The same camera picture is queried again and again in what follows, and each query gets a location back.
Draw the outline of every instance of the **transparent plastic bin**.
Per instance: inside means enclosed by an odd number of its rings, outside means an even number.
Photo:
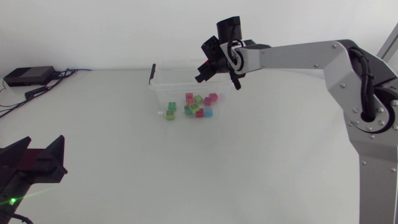
[[[152,67],[149,86],[157,94],[163,115],[169,108],[169,102],[176,102],[177,110],[174,111],[175,119],[196,118],[194,114],[186,115],[184,106],[187,105],[185,94],[193,93],[203,99],[210,93],[216,93],[218,100],[211,106],[199,104],[200,108],[211,108],[212,117],[220,116],[233,84],[229,74],[216,74],[207,82],[198,83],[195,76],[199,75],[197,68],[203,63],[198,60],[179,62],[160,62]]]

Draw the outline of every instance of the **white surface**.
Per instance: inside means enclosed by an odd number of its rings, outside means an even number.
[[[376,54],[396,0],[2,0],[0,77],[17,67],[146,68],[204,57],[216,23],[241,16],[244,39],[271,46],[352,39]]]
[[[35,224],[358,223],[358,155],[323,80],[253,72],[219,119],[166,121],[148,77],[78,72],[0,119],[0,147],[66,139],[69,173],[33,185],[49,190],[18,213]]]

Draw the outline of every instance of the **black cable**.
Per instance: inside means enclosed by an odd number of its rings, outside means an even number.
[[[13,218],[16,218],[16,219],[19,219],[19,220],[21,220],[22,222],[25,222],[25,223],[27,223],[27,224],[33,224],[33,222],[32,222],[30,219],[28,219],[27,217],[24,217],[24,216],[22,216],[22,215],[13,214],[12,217],[13,217]]]
[[[367,122],[373,121],[376,118],[376,110],[374,107],[374,88],[373,75],[371,74],[367,58],[356,47],[352,47],[349,51],[358,59],[362,69],[362,84],[361,84],[361,104],[363,110],[363,117]]]
[[[14,105],[9,105],[9,106],[4,106],[4,107],[10,107],[10,106],[13,106],[13,107],[12,107],[12,108],[9,108],[9,109],[6,109],[6,110],[0,111],[0,113],[1,113],[1,112],[4,112],[4,111],[7,111],[7,112],[3,113],[2,115],[0,115],[0,118],[2,118],[2,117],[4,117],[5,115],[9,114],[11,111],[13,111],[13,110],[15,110],[15,109],[17,109],[17,108],[23,106],[24,104],[26,104],[27,102],[33,100],[34,98],[39,97],[39,96],[41,96],[41,95],[47,93],[47,92],[50,91],[52,88],[56,87],[59,83],[61,83],[62,80],[64,80],[65,78],[70,77],[71,75],[73,75],[75,72],[77,72],[77,71],[79,71],[79,70],[88,70],[88,71],[91,71],[91,70],[89,70],[89,69],[69,69],[69,68],[68,68],[68,69],[66,69],[65,71],[62,71],[62,72],[54,72],[54,73],[52,74],[52,78],[53,78],[54,80],[57,80],[57,81],[56,81],[53,85],[48,86],[48,87],[47,87],[47,90],[45,90],[45,91],[43,91],[43,92],[41,92],[41,93],[38,93],[37,95],[34,95],[34,96],[32,96],[32,97],[30,97],[30,98],[28,98],[28,99],[26,99],[26,100],[24,100],[24,101],[22,101],[22,102],[20,102],[20,103],[16,103],[16,104],[14,104]]]
[[[6,89],[6,87],[4,86],[4,80],[2,80],[2,89],[0,90],[0,93],[3,91],[3,90],[5,90]]]

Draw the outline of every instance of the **teal block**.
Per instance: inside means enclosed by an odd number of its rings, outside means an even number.
[[[213,110],[211,108],[205,108],[205,117],[210,118],[213,116]]]
[[[177,110],[177,105],[175,104],[175,102],[169,102],[169,110]]]
[[[184,106],[184,113],[186,115],[191,115],[192,114],[192,111],[189,109],[189,106]]]

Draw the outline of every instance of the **gray metal arm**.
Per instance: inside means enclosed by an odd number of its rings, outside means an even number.
[[[352,68],[347,50],[339,42],[235,48],[232,55],[238,61],[236,65],[228,57],[227,43],[222,44],[221,48],[236,74],[263,68],[322,69],[326,87],[344,111],[349,139],[359,154],[359,222],[398,224],[398,121],[394,121],[392,128],[383,130],[390,119],[398,116],[398,101],[391,102],[394,114],[390,114],[374,95],[376,119],[372,122],[363,121],[361,79]]]

